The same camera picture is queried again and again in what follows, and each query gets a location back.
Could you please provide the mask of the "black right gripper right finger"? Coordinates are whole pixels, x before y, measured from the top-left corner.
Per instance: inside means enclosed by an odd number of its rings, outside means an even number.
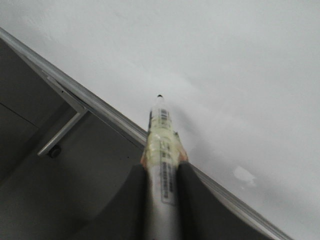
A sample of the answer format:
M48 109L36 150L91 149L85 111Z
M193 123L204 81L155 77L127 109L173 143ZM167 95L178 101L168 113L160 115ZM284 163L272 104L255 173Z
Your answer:
M261 240L263 235L227 209L202 183L192 166L176 172L182 235L185 240Z

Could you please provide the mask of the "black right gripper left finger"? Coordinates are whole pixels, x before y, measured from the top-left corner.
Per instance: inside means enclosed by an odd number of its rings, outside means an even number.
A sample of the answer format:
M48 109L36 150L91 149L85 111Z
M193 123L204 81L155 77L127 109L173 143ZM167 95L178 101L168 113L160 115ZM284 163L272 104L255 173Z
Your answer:
M120 190L71 240L141 240L147 193L147 172L134 165Z

